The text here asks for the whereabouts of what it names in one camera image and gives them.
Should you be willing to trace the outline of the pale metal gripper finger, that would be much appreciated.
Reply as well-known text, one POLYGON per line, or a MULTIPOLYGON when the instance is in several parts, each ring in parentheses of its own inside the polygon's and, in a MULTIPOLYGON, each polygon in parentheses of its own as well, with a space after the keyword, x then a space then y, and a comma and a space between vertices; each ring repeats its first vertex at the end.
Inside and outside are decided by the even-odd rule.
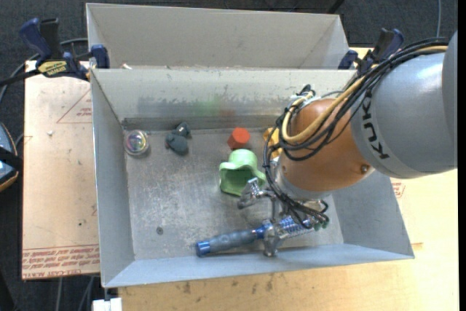
POLYGON ((252 178, 248 180, 244 189, 240 194, 240 198, 237 202, 239 209, 250 207, 258 202, 259 199, 264 197, 264 190, 258 185, 258 178, 252 178))

